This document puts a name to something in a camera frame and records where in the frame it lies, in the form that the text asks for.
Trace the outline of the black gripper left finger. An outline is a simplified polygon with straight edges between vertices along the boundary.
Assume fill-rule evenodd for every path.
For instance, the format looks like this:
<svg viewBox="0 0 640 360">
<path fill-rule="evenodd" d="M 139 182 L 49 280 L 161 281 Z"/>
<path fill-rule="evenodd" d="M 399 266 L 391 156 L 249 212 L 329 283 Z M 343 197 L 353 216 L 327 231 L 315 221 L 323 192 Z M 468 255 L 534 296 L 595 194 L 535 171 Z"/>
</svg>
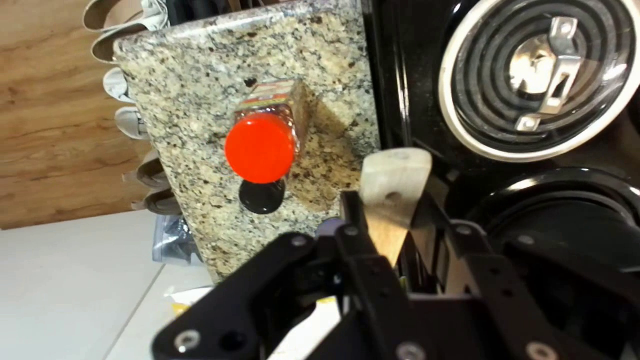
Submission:
<svg viewBox="0 0 640 360">
<path fill-rule="evenodd" d="M 338 323 L 310 360 L 428 360 L 411 305 L 374 250 L 357 194 L 327 235 L 284 231 L 152 339 L 154 360 L 265 360 L 325 296 Z"/>
</svg>

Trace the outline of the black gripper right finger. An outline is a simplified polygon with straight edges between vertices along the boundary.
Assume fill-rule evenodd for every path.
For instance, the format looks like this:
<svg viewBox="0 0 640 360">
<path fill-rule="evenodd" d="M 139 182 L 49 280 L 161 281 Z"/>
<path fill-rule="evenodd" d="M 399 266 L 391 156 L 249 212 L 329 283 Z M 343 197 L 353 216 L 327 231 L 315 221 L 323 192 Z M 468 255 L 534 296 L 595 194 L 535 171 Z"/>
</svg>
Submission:
<svg viewBox="0 0 640 360">
<path fill-rule="evenodd" d="M 631 337 L 578 337 L 543 320 L 509 259 L 489 250 L 472 220 L 450 218 L 423 197 L 411 239 L 430 280 L 411 298 L 428 360 L 640 360 L 640 293 Z"/>
</svg>

